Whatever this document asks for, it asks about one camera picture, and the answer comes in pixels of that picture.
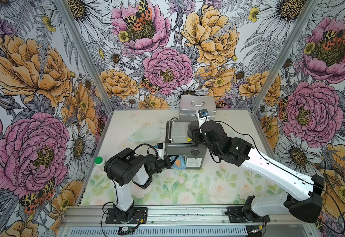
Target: blue cloth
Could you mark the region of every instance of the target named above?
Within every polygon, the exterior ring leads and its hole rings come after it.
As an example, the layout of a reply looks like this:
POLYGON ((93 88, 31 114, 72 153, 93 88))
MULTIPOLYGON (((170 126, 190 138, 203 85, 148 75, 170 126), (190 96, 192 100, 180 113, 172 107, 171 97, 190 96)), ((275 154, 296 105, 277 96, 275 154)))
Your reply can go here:
MULTIPOLYGON (((171 156, 171 162, 176 158, 176 156, 171 156)), ((178 159, 176 159, 175 163, 171 166, 172 169, 185 169, 186 163, 184 161, 184 155, 180 155, 178 159)))

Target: floral tablecloth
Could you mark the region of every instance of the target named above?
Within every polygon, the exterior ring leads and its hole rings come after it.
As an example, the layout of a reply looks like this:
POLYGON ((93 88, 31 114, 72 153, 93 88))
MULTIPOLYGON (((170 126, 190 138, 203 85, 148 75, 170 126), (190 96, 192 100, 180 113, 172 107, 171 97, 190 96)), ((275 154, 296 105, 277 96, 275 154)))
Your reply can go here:
MULTIPOLYGON (((134 148, 137 144, 127 140, 131 133, 145 124, 154 127, 165 126, 167 120, 178 116, 177 110, 115 111, 104 138, 104 145, 100 149, 100 156, 104 157, 109 152, 116 154, 125 147, 134 148)), ((258 148, 264 152, 246 110, 220 110, 217 111, 216 120, 232 125, 241 133, 251 134, 258 148)), ((224 126, 224 130, 229 137, 236 136, 227 126, 224 126)), ((252 143, 248 136, 239 137, 252 143)), ((164 136, 157 142, 163 142, 163 139, 164 136)), ((160 174, 153 175, 153 182, 145 190, 133 183, 131 186, 136 205, 243 204, 250 195, 270 196, 283 192, 280 187, 259 174, 224 161, 220 164, 214 163, 208 152, 200 170, 166 169, 160 174)), ((112 181, 107 178, 105 172, 94 167, 81 205, 103 205, 115 200, 116 192, 112 181)))

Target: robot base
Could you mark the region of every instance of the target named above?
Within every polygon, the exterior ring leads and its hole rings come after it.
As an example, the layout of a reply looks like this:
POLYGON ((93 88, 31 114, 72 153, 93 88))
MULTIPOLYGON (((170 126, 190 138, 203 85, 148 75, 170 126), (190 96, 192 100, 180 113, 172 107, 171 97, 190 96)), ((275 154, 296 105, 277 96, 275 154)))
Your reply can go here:
POLYGON ((248 220, 245 213, 242 211, 243 207, 227 207, 230 223, 244 223, 244 222, 270 222, 270 217, 267 216, 254 216, 253 220, 248 220))
MULTIPOLYGON (((115 208, 109 208, 106 215, 105 224, 123 224, 122 221, 116 219, 115 208)), ((133 217, 127 224, 146 223, 147 219, 147 207, 135 207, 133 217)))

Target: green bottle cap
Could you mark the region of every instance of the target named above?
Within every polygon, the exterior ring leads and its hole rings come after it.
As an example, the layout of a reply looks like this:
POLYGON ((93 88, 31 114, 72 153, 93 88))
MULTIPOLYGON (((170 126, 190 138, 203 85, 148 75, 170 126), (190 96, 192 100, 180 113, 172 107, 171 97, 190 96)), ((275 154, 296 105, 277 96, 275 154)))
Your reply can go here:
POLYGON ((103 158, 101 156, 96 157, 95 164, 99 165, 103 162, 103 158))

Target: gray appliance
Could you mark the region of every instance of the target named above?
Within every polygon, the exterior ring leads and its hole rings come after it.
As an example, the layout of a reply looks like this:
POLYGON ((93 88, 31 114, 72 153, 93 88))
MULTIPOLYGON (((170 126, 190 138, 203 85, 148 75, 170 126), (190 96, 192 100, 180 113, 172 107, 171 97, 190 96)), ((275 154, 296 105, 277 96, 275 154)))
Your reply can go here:
POLYGON ((211 120, 216 115, 216 102, 212 96, 186 96, 180 97, 179 120, 195 121, 197 120, 196 112, 203 109, 208 110, 211 120))
POLYGON ((184 155, 186 169, 201 169, 207 147, 195 145, 187 136, 188 126, 192 121, 170 120, 166 124, 165 154, 184 155))

